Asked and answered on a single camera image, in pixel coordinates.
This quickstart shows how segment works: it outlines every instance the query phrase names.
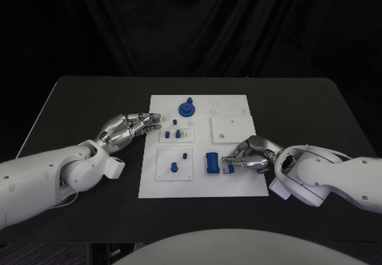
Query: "black backdrop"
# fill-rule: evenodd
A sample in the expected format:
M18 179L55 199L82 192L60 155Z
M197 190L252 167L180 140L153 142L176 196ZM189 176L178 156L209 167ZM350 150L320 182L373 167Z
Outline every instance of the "black backdrop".
M63 75L327 77L382 154L380 0L6 0L0 8L1 161Z

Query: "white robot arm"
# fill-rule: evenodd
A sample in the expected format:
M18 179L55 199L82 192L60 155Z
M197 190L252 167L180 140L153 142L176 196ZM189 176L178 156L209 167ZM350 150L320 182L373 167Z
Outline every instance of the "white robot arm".
M124 162L109 155L155 129L160 114L127 114L104 125L93 141L0 164L0 229L92 188L102 176L115 179Z
M251 136L225 160L229 165L256 169L258 173L268 171L268 161L274 163L277 175L269 189L284 199L292 195L318 207L334 192L363 210L382 213L380 159L351 159L333 150L308 145L282 149L265 138Z

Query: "cable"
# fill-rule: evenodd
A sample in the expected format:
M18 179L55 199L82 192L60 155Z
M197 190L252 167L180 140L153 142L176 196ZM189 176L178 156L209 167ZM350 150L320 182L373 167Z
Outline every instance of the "cable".
M67 205L76 200L76 198L78 198L78 192L76 192L75 197L73 197L73 199L72 199L72 201L70 201L69 203L62 204L62 205L59 205L59 206L55 206L55 207L52 207L50 209L53 209L53 208L59 208L59 207L63 207L63 206L67 206Z
M338 156L346 157L347 159L351 159L344 153L340 153L340 152L337 152L337 151L334 151L334 150L330 150L330 149L321 148L321 147L318 147L318 146L313 146L313 147L320 148L320 149L323 149L324 151L327 151L327 152L330 152L330 153L333 153L333 154L336 154L336 155L338 155Z

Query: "blue object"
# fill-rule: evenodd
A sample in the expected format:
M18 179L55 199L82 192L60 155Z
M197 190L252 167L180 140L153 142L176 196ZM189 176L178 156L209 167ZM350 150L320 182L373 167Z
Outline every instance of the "blue object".
M217 163L217 153L206 153L207 159L207 174L220 173L219 163Z
M187 102L180 104L178 113L183 117L190 117L194 114L194 106L191 98L187 98Z
M171 163L171 172L176 172L177 171L177 164L173 162Z
M235 173L235 170L233 170L233 166L232 165L228 165L228 171L229 171L229 174Z

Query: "white plastic panel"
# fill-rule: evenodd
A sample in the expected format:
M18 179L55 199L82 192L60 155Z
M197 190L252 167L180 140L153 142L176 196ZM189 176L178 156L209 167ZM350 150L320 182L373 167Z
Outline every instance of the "white plastic panel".
M215 144L239 144L255 134L251 116L212 117L212 137Z
M176 137L176 132L180 130L180 138ZM193 129L161 129L160 142L194 142Z
M177 171L171 172L171 163L177 163ZM157 181L193 180L193 147L160 146L157 151Z
M178 114L178 105L193 98L194 114L186 118ZM193 129L194 142L160 142L161 130L145 136L138 198L246 197L268 196L264 175L236 167L233 174L223 174L220 158L228 156L238 144L215 144L212 141L212 117L251 117L245 95L153 95L150 113L161 114L161 127ZM157 155L161 146L191 146L193 181L157 181ZM207 174L204 154L219 154L219 174Z

